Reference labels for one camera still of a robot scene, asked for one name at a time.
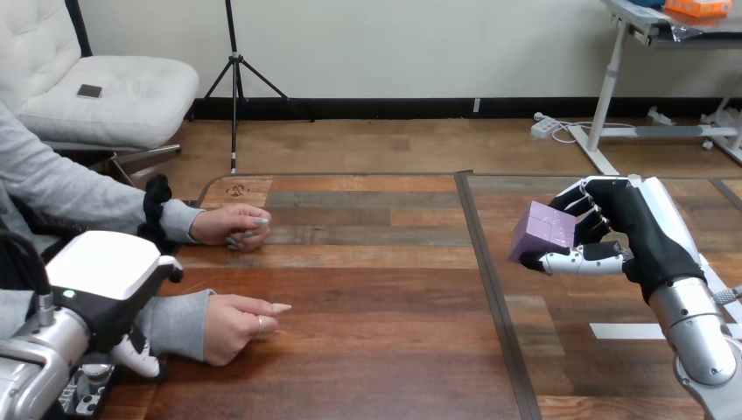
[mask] chair leg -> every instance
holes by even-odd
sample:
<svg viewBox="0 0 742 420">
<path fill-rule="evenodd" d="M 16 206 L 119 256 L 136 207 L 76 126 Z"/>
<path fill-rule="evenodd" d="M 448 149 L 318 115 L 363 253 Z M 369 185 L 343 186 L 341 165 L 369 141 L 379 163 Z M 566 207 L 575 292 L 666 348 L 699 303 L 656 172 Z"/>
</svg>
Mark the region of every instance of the chair leg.
<svg viewBox="0 0 742 420">
<path fill-rule="evenodd" d="M 129 153 L 127 155 L 118 156 L 117 159 L 118 159 L 119 165 L 126 165 L 126 164 L 130 164 L 131 162 L 154 158 L 155 156 L 164 155 L 166 153 L 180 153 L 180 152 L 181 152 L 180 144 L 174 144 L 172 146 L 164 146 L 164 147 L 158 147 L 152 150 Z"/>
<path fill-rule="evenodd" d="M 134 181 L 129 178 L 129 174 L 126 173 L 126 171 L 121 167 L 121 162 L 119 161 L 119 159 L 120 157 L 114 152 L 113 156 L 109 157 L 106 161 L 108 163 L 108 169 L 118 176 L 120 182 L 123 182 L 128 186 L 137 188 L 137 186 L 134 185 Z"/>
</svg>

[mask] human hand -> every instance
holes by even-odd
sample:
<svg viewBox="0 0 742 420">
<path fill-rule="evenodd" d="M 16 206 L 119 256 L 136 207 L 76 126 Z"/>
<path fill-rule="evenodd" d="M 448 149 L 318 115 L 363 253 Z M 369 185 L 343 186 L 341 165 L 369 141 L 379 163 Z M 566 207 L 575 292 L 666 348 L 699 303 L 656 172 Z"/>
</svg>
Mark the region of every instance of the human hand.
<svg viewBox="0 0 742 420">
<path fill-rule="evenodd" d="M 270 236 L 270 213 L 247 204 L 232 204 L 200 213 L 191 224 L 191 237 L 205 245 L 227 243 L 233 251 L 260 248 Z"/>
<path fill-rule="evenodd" d="M 224 366 L 258 335 L 278 329 L 276 316 L 290 304 L 271 304 L 238 295 L 212 295 L 206 306 L 204 360 Z"/>
</svg>

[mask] orange box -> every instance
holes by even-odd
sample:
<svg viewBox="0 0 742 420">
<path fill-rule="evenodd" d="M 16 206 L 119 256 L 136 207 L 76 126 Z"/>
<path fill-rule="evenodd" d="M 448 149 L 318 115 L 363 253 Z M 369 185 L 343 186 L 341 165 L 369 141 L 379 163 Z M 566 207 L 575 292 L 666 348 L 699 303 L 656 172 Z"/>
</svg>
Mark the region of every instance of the orange box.
<svg viewBox="0 0 742 420">
<path fill-rule="evenodd" d="M 732 0 L 668 0 L 665 9 L 696 18 L 726 16 L 732 11 Z"/>
</svg>

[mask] tripod leg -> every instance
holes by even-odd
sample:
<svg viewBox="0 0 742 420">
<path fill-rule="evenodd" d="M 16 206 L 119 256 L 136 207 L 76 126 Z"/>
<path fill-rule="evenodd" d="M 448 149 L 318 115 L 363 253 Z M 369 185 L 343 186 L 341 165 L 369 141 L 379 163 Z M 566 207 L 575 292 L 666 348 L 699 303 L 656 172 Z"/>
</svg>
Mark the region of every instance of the tripod leg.
<svg viewBox="0 0 742 420">
<path fill-rule="evenodd" d="M 223 77 L 224 77 L 224 74 L 225 74 L 225 73 L 227 72 L 227 70 L 229 69 L 229 66 L 232 66 L 232 61 L 229 61 L 229 62 L 227 63 L 227 65 L 226 65 L 226 66 L 224 66 L 224 69 L 223 69 L 223 70 L 221 70 L 221 73 L 219 73 L 219 77 L 217 77 L 217 78 L 216 78 L 216 81 L 215 81 L 215 82 L 213 83 L 213 85 L 211 85 L 211 88 L 210 88 L 210 89 L 208 90 L 208 92 L 206 92 L 206 96 L 204 96 L 204 101 L 205 101 L 206 99 L 208 99 L 208 98 L 209 98 L 209 97 L 211 96 L 211 94 L 212 94 L 212 93 L 214 92 L 214 89 L 216 89 L 217 85 L 219 85 L 219 82 L 221 81 L 221 78 L 223 78 Z M 196 116 L 195 114 L 196 114 L 196 112 L 195 112 L 195 110 L 194 110 L 194 111 L 193 111 L 193 112 L 192 112 L 192 113 L 191 113 L 191 114 L 190 114 L 190 115 L 188 116 L 188 119 L 189 119 L 190 121 L 193 121 L 193 119 L 194 119 L 194 118 L 195 118 L 195 116 Z"/>
<path fill-rule="evenodd" d="M 232 67 L 232 173 L 237 173 L 237 72 L 240 63 L 233 62 Z"/>
<path fill-rule="evenodd" d="M 266 79 L 265 77 L 263 77 L 263 75 L 262 75 L 262 74 L 260 74 L 260 73 L 259 73 L 259 72 L 258 72 L 257 70 L 255 70 L 255 68 L 254 68 L 254 67 L 252 67 L 252 66 L 251 66 L 251 65 L 250 65 L 250 64 L 249 64 L 249 63 L 248 63 L 247 61 L 245 61 L 245 59 L 242 59 L 242 60 L 241 60 L 240 62 L 241 62 L 241 63 L 242 63 L 242 64 L 243 64 L 243 65 L 244 65 L 245 67 L 247 67 L 249 71 L 253 72 L 253 74 L 254 74 L 255 76 L 257 76 L 258 78 L 260 78 L 260 80 L 261 80 L 261 81 L 262 81 L 263 83 L 265 83 L 265 84 L 266 84 L 266 85 L 268 85 L 268 86 L 269 86 L 269 87 L 270 87 L 271 89 L 273 89 L 274 91 L 276 91 L 276 93 L 277 93 L 277 94 L 281 95 L 281 97 L 283 98 L 283 100 L 284 100 L 284 101 L 286 101 L 286 103 L 289 103 L 289 102 L 290 102 L 290 103 L 291 103 L 291 105 L 292 105 L 292 106 L 293 106 L 293 107 L 294 107 L 294 108 L 295 108 L 295 109 L 296 109 L 296 110 L 298 111 L 298 113 L 299 113 L 299 114 L 300 114 L 300 115 L 301 115 L 301 116 L 302 116 L 302 117 L 303 117 L 303 118 L 304 118 L 305 120 L 310 120 L 310 121 L 311 121 L 312 123 L 314 123 L 314 117 L 312 116 L 312 113 L 311 113 L 311 112 L 309 112 L 309 110 L 308 110 L 308 109 L 301 109 L 301 108 L 300 108 L 299 106 L 297 106 L 297 105 L 296 105 L 296 103 L 295 103 L 295 102 L 291 102 L 291 101 L 290 101 L 290 99 L 289 99 L 289 97 L 288 97 L 288 96 L 286 96 L 286 95 L 284 94 L 284 92 L 281 92 L 281 90 L 280 90 L 280 89 L 278 89 L 278 87 L 276 87 L 276 86 L 275 86 L 275 85 L 274 85 L 273 83 L 271 83 L 271 82 L 270 82 L 270 80 L 268 80 L 268 79 Z"/>
<path fill-rule="evenodd" d="M 240 94 L 240 105 L 244 105 L 248 103 L 248 100 L 245 99 L 245 94 L 242 92 L 242 74 L 240 73 L 240 64 L 237 63 L 234 68 L 237 69 L 237 93 Z"/>
</svg>

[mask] wooden tabletop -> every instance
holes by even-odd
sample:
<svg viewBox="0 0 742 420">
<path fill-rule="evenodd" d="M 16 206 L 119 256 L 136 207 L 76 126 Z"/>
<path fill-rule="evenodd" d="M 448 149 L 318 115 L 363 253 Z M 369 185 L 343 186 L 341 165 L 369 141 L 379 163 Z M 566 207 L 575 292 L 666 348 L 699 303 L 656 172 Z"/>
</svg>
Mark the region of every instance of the wooden tabletop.
<svg viewBox="0 0 742 420">
<path fill-rule="evenodd" d="M 452 175 L 216 180 L 204 208 L 265 207 L 274 235 L 254 254 L 183 248 L 185 279 L 163 294 L 211 288 L 293 309 L 280 334 L 226 367 L 170 358 L 165 383 L 120 384 L 103 418 L 515 419 L 527 411 L 516 394 L 529 392 L 536 413 L 523 418 L 701 419 L 664 340 L 598 339 L 592 330 L 656 323 L 635 284 L 542 276 L 507 261 L 527 204 L 575 179 L 463 179 L 471 211 Z M 742 212 L 709 180 L 664 182 L 699 250 L 734 281 Z M 742 181 L 722 184 L 742 193 Z M 480 224 L 484 244 L 467 222 Z M 525 380 L 495 329 L 482 252 L 496 268 Z"/>
<path fill-rule="evenodd" d="M 518 417 L 453 176 L 222 178 L 202 206 L 229 203 L 272 214 L 269 244 L 183 248 L 163 293 L 292 304 L 281 333 L 226 367 L 170 358 L 104 418 Z"/>
</svg>

